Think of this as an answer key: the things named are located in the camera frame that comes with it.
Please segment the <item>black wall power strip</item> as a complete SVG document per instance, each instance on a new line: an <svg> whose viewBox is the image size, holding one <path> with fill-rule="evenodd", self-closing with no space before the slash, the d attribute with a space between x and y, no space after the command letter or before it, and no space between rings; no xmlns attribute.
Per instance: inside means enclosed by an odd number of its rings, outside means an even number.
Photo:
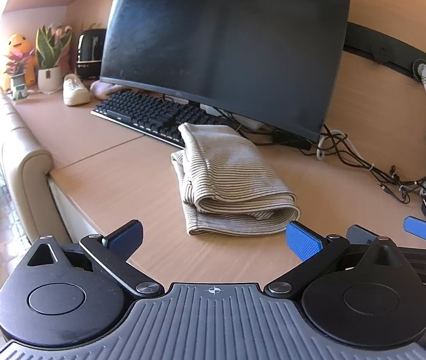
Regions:
<svg viewBox="0 0 426 360"><path fill-rule="evenodd" d="M418 67L426 65L426 53L371 28L349 22L344 51L370 59L420 82Z"/></svg>

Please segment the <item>black mechanical keyboard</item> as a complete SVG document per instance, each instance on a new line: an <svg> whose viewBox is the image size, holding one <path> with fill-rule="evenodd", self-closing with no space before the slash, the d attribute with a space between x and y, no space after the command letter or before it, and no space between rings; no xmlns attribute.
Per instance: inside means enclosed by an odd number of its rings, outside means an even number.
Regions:
<svg viewBox="0 0 426 360"><path fill-rule="evenodd" d="M180 103L165 95L155 97L129 89L110 95L92 114L177 148L184 147L181 124L237 127L231 119L208 114L196 102Z"/></svg>

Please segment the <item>snake plant white pot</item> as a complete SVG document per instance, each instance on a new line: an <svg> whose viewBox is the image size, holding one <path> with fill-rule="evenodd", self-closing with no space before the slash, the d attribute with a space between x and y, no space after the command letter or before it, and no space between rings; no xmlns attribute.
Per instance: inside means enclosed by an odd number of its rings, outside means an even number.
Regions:
<svg viewBox="0 0 426 360"><path fill-rule="evenodd" d="M53 94L63 85L62 60L70 49L73 29L69 26L43 25L35 39L35 56L38 63L37 84L43 94Z"/></svg>

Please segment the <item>pink cloth under monitor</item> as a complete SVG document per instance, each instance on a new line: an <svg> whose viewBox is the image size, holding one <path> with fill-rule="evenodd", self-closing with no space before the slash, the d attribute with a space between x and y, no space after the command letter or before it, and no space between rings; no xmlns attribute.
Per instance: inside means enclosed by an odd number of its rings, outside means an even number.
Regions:
<svg viewBox="0 0 426 360"><path fill-rule="evenodd" d="M92 82L89 89L92 96L101 101L106 100L110 95L117 93L121 90L129 90L129 88L123 85L113 85L105 83L100 80Z"/></svg>

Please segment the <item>white sneaker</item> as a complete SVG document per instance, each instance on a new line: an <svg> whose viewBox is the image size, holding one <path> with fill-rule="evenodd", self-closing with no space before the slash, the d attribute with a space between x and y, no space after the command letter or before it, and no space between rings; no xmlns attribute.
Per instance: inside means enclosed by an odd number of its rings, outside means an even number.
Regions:
<svg viewBox="0 0 426 360"><path fill-rule="evenodd" d="M68 107L75 107L90 102L90 92L79 77L70 73L63 80L63 102Z"/></svg>

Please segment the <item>black curved monitor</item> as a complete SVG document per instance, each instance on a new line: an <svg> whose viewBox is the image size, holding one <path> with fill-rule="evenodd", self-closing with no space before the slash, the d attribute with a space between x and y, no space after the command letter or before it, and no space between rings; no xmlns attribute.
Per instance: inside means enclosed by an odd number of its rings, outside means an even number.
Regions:
<svg viewBox="0 0 426 360"><path fill-rule="evenodd" d="M317 141L350 0L113 0L101 80Z"/></svg>

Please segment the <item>yellow plush toy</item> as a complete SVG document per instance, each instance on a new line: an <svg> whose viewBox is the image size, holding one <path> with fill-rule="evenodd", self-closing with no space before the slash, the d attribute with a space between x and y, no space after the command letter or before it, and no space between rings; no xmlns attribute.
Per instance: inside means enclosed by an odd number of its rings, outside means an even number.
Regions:
<svg viewBox="0 0 426 360"><path fill-rule="evenodd" d="M35 84L35 52L31 43L21 34L8 39L4 63L0 69L0 88L10 91L10 77L24 74L27 88Z"/></svg>

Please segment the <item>black speaker device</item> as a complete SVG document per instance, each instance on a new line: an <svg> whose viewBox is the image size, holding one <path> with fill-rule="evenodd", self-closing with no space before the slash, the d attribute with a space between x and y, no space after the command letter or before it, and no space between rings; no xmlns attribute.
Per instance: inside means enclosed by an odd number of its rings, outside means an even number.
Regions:
<svg viewBox="0 0 426 360"><path fill-rule="evenodd" d="M75 71L81 80L100 76L105 35L105 28L91 28L79 35Z"/></svg>

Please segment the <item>striped beige long-sleeve shirt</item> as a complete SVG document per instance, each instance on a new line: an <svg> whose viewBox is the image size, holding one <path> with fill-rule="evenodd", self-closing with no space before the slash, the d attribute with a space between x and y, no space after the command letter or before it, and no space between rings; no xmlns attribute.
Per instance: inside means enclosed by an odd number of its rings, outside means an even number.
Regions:
<svg viewBox="0 0 426 360"><path fill-rule="evenodd" d="M296 197L257 147L225 125L179 126L171 155L191 236L268 236L299 219Z"/></svg>

